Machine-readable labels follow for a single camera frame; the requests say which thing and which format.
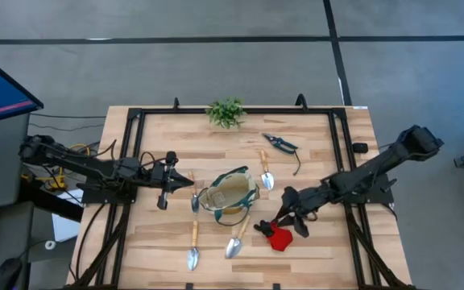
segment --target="red object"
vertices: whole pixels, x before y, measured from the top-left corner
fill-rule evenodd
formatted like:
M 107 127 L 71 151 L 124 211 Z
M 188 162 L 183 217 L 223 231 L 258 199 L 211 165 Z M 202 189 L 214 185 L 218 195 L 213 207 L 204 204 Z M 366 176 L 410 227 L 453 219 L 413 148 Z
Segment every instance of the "red object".
M 293 235 L 289 230 L 280 229 L 275 222 L 270 222 L 270 226 L 274 233 L 271 237 L 267 237 L 271 248 L 276 251 L 286 250 L 286 247 L 293 241 Z

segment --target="bag handle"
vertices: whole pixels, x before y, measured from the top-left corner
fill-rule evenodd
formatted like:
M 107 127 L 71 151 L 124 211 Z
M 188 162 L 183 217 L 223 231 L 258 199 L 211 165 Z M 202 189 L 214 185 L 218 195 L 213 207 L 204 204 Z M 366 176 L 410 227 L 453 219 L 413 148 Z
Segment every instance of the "bag handle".
M 242 216 L 242 218 L 239 220 L 239 222 L 235 222 L 235 223 L 232 223 L 232 224 L 227 224 L 227 223 L 223 223 L 223 222 L 219 221 L 220 218 L 222 218 L 222 210 L 221 209 L 214 211 L 214 218 L 216 219 L 216 222 L 219 225 L 222 225 L 222 226 L 235 226 L 235 225 L 240 224 L 242 221 L 244 221 L 245 218 L 247 218 L 247 215 L 248 215 L 249 212 L 250 212 L 250 206 L 248 205 L 248 206 L 246 206 L 245 215 Z
M 225 176 L 228 176 L 229 174 L 236 173 L 236 172 L 241 172 L 244 173 L 246 170 L 248 170 L 247 166 L 241 166 L 240 168 L 236 168 L 234 170 L 231 170 L 227 173 L 223 173 L 220 176 L 217 177 L 217 179 L 210 185 L 210 186 L 216 186 L 216 184 L 219 184 L 222 182 L 222 179 L 225 178 Z

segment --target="green bag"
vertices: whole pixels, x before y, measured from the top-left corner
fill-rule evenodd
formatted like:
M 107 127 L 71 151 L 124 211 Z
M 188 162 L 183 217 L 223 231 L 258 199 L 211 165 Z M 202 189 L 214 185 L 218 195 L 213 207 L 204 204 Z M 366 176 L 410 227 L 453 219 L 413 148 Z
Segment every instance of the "green bag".
M 198 200 L 205 210 L 214 213 L 216 222 L 223 226 L 234 226 L 242 222 L 253 202 L 259 199 L 259 186 L 247 172 L 248 167 L 236 168 L 220 175 L 208 188 L 203 188 Z M 222 223 L 223 214 L 233 214 L 246 208 L 244 217 L 234 224 Z

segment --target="wooden table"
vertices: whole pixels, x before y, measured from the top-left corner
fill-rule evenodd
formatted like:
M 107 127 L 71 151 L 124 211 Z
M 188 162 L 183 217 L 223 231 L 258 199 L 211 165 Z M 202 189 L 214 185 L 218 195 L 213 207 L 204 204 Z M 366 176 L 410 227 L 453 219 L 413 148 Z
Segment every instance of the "wooden table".
M 129 108 L 109 108 L 100 150 L 117 139 L 115 151 L 120 152 Z M 368 143 L 370 148 L 367 154 L 356 154 L 359 165 L 378 154 L 377 143 L 368 110 L 346 107 L 346 112 L 352 141 Z M 253 229 L 254 223 L 271 220 L 276 215 L 285 186 L 291 185 L 297 190 L 315 186 L 319 179 L 337 171 L 328 118 L 319 114 L 249 114 L 244 121 L 239 130 L 223 130 L 210 125 L 203 114 L 147 115 L 141 153 L 149 151 L 155 158 L 161 158 L 166 151 L 175 151 L 180 159 L 176 170 L 185 176 L 193 171 L 198 190 L 209 186 L 218 175 L 246 165 L 261 188 L 261 198 L 251 209 L 251 223 L 242 239 L 243 247 L 234 259 L 225 259 L 225 246 L 240 226 L 220 226 L 213 215 L 201 209 L 197 216 L 200 260 L 196 270 L 190 271 L 187 250 L 194 219 L 190 188 L 170 195 L 165 211 L 156 207 L 158 189 L 141 188 L 131 207 L 119 288 L 184 288 L 186 283 L 194 283 L 195 288 L 272 288 L 275 283 L 282 288 L 357 288 L 342 205 L 323 206 L 317 222 L 307 223 L 308 238 L 289 228 L 294 241 L 285 252 L 273 251 L 265 237 Z M 343 162 L 348 168 L 339 121 L 337 124 Z M 262 132 L 283 137 L 300 148 L 302 165 L 298 175 L 292 175 L 296 169 L 294 157 L 277 151 Z M 132 152 L 134 135 L 131 138 L 128 152 Z M 260 149 L 266 151 L 270 171 L 275 176 L 275 188 L 270 192 L 260 179 L 263 172 Z M 109 159 L 110 154 L 101 158 Z M 72 258 L 73 269 L 81 236 L 97 208 L 98 205 L 85 208 Z M 88 233 L 81 272 L 101 249 L 108 208 L 106 205 L 99 213 Z M 395 218 L 381 205 L 367 205 L 367 211 L 376 250 L 397 277 L 411 283 Z M 370 283 L 366 253 L 359 247 L 367 283 Z M 114 252 L 109 257 L 106 283 L 110 282 Z

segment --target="computer mouse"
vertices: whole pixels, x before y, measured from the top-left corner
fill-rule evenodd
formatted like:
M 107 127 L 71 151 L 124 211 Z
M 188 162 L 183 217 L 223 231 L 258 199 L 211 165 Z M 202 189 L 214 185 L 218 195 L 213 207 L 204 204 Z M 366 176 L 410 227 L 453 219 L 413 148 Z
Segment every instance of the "computer mouse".
M 0 290 L 12 290 L 23 268 L 21 259 L 6 259 L 0 266 Z

